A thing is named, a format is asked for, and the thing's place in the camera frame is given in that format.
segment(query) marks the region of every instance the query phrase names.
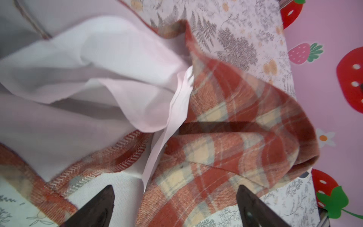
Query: fern print fabric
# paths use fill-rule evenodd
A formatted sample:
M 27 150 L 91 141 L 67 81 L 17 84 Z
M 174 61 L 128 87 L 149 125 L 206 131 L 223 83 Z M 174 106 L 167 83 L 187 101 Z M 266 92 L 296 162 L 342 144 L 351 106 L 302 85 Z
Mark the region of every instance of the fern print fabric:
M 202 51 L 295 98 L 279 4 L 275 0 L 119 0 L 149 26 L 188 20 Z

